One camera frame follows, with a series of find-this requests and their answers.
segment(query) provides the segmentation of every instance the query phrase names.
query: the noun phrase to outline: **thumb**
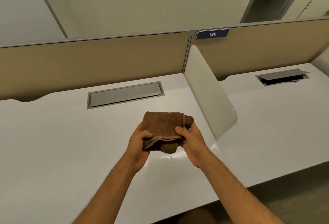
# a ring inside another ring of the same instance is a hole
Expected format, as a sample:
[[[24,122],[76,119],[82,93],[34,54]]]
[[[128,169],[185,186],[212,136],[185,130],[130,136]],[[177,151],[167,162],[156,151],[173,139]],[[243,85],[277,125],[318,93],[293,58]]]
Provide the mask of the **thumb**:
[[[181,135],[185,138],[187,138],[189,135],[191,135],[191,133],[189,133],[186,128],[182,128],[182,127],[179,127],[179,126],[177,126],[175,128],[175,131],[176,131],[177,134],[179,134],[179,135]]]
[[[144,138],[151,138],[153,136],[152,133],[150,133],[148,130],[143,130],[140,134],[139,134],[141,139]]]

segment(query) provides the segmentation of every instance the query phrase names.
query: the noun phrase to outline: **blue sign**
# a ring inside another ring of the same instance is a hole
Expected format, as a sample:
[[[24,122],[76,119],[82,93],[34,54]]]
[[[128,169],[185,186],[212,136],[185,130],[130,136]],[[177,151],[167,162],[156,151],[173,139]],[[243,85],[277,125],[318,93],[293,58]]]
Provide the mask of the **blue sign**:
[[[198,31],[198,33],[196,34],[196,39],[211,39],[211,38],[226,37],[229,30],[230,30],[229,28],[222,28],[222,29]]]

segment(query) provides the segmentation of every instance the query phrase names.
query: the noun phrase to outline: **person's left hand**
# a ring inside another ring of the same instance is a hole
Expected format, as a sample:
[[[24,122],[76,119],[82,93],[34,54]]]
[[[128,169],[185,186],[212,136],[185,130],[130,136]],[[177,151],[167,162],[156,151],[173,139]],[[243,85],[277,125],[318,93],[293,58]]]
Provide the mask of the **person's left hand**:
[[[138,172],[145,164],[149,151],[143,151],[143,138],[151,138],[153,136],[148,130],[141,131],[142,123],[140,123],[134,133],[131,135],[126,152],[122,158],[128,160],[129,163]]]

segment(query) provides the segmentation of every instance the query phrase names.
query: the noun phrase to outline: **brown cloth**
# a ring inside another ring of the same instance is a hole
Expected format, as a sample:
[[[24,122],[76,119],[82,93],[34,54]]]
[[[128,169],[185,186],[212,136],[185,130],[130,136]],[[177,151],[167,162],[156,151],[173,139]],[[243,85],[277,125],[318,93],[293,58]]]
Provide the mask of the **brown cloth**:
[[[183,137],[175,131],[177,126],[190,128],[194,118],[179,112],[146,112],[143,117],[142,130],[153,134],[143,140],[143,150],[158,150],[167,154],[175,153],[183,143]]]

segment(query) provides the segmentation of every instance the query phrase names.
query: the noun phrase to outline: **forearm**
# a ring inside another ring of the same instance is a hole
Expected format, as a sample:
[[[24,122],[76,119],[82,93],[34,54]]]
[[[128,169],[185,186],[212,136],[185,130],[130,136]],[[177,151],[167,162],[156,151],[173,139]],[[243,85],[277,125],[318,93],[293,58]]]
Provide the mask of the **forearm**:
[[[207,155],[200,168],[234,224],[283,223],[258,201],[212,153]]]
[[[120,210],[136,170],[122,157],[73,224],[111,224]]]

